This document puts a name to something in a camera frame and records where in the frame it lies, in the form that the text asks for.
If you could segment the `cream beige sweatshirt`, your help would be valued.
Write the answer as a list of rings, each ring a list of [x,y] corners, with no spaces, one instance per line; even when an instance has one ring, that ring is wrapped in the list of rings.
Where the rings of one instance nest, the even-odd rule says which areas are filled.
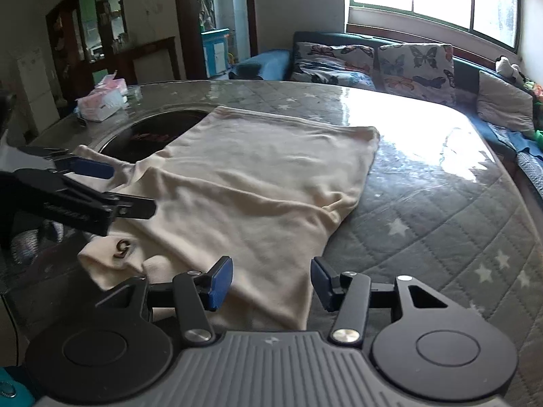
[[[357,207],[380,136],[219,106],[164,149],[112,159],[114,176],[91,188],[156,203],[150,219],[117,219],[78,259],[101,289],[132,276],[165,283],[233,260],[216,324],[228,329],[305,329],[311,260]]]

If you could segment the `black round induction cooktop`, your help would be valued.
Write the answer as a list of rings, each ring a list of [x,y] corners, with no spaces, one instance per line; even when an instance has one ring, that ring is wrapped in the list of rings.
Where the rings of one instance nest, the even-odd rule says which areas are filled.
[[[126,163],[136,163],[164,149],[207,116],[199,109],[158,113],[116,132],[99,152]]]

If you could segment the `pink tissue pack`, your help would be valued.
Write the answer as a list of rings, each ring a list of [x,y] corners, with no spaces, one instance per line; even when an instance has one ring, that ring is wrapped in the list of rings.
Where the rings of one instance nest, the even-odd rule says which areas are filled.
[[[77,100],[78,114],[86,121],[103,122],[123,108],[127,93],[123,78],[105,75],[86,97]]]

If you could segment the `white refrigerator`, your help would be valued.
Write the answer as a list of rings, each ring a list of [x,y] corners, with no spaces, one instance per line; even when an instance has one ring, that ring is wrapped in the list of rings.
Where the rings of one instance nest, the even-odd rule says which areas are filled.
[[[31,125],[37,134],[41,134],[60,119],[41,50],[33,49],[21,55],[18,72],[30,107]]]

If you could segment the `dark wooden display cabinet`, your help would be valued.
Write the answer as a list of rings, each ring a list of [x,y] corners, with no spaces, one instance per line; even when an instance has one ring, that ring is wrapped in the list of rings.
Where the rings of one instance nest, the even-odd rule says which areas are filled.
[[[83,97],[109,70],[126,36],[123,0],[62,0],[46,24],[63,97]]]

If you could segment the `dark wooden side table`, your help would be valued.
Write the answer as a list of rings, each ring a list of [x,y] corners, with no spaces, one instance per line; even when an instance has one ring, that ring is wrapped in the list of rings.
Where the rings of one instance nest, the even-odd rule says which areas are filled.
[[[116,53],[114,69],[128,85],[181,80],[175,38],[155,40]]]

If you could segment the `blue small cabinet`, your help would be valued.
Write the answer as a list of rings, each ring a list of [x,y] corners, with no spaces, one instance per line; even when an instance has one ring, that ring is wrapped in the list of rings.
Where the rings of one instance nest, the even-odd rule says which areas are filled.
[[[206,73],[208,77],[222,75],[229,69],[228,37],[230,30],[204,31],[202,36]]]

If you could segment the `blue sofa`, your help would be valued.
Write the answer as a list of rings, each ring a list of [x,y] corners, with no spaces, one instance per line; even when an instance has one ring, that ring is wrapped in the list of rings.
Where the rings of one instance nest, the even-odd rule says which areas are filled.
[[[352,86],[451,106],[496,153],[516,162],[536,190],[542,188],[534,94],[512,77],[459,58],[448,43],[297,31],[292,49],[244,60],[229,76]]]

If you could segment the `butterfly pillow lying flat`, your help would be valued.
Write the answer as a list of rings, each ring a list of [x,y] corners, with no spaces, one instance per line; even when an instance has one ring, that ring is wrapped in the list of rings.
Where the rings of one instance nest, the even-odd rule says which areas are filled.
[[[375,90],[374,61],[375,50],[365,45],[299,41],[291,80]]]

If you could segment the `butterfly pillow upright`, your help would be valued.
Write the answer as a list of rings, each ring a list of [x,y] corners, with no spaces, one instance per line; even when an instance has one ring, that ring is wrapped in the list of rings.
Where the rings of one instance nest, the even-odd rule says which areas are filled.
[[[454,48],[447,43],[380,46],[377,56],[385,91],[455,106]]]

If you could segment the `grey plain cushion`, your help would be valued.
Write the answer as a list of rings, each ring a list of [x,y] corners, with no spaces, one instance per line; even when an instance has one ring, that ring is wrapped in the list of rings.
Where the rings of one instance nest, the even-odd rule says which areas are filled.
[[[533,97],[489,73],[479,72],[477,113],[491,124],[519,131],[532,138],[535,133]]]

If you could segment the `panda plush toy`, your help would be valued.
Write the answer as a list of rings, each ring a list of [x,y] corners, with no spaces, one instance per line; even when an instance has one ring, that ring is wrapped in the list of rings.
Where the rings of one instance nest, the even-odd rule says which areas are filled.
[[[511,63],[510,60],[502,55],[496,59],[495,71],[501,77],[517,85],[525,84],[525,78],[518,64]]]

